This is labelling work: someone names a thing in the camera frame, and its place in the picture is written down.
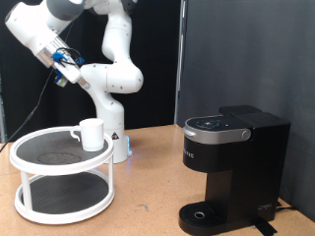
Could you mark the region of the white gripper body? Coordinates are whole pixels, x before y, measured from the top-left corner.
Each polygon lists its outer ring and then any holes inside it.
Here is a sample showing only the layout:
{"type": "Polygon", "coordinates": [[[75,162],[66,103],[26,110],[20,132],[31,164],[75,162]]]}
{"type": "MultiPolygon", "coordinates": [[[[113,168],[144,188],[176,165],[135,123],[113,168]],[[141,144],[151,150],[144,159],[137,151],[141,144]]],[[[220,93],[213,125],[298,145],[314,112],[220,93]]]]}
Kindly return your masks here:
{"type": "Polygon", "coordinates": [[[60,72],[72,84],[78,82],[81,79],[80,69],[75,65],[71,65],[68,63],[62,63],[60,72]]]}

